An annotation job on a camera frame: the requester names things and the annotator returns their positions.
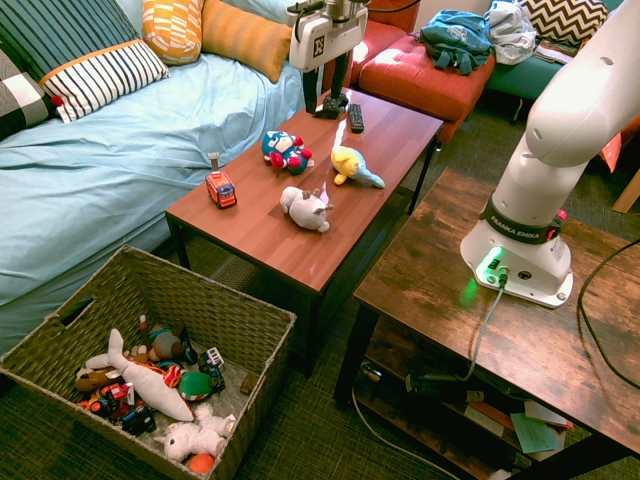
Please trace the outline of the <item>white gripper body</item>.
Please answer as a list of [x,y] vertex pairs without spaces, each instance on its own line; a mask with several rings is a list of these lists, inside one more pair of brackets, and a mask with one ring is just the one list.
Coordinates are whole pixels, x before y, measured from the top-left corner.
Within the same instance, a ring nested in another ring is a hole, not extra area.
[[290,63],[312,71],[353,49],[364,37],[368,1],[303,1],[289,7]]

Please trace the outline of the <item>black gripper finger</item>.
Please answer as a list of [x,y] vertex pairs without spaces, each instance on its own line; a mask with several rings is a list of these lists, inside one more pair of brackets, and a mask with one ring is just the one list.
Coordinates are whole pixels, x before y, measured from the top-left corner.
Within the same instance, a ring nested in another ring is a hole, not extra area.
[[314,114],[317,109],[318,76],[319,76],[319,68],[316,68],[308,72],[304,72],[302,74],[305,110],[307,113],[310,113],[310,114]]
[[332,100],[337,100],[341,94],[346,73],[350,65],[350,55],[351,51],[346,51],[335,59],[330,92],[330,98]]

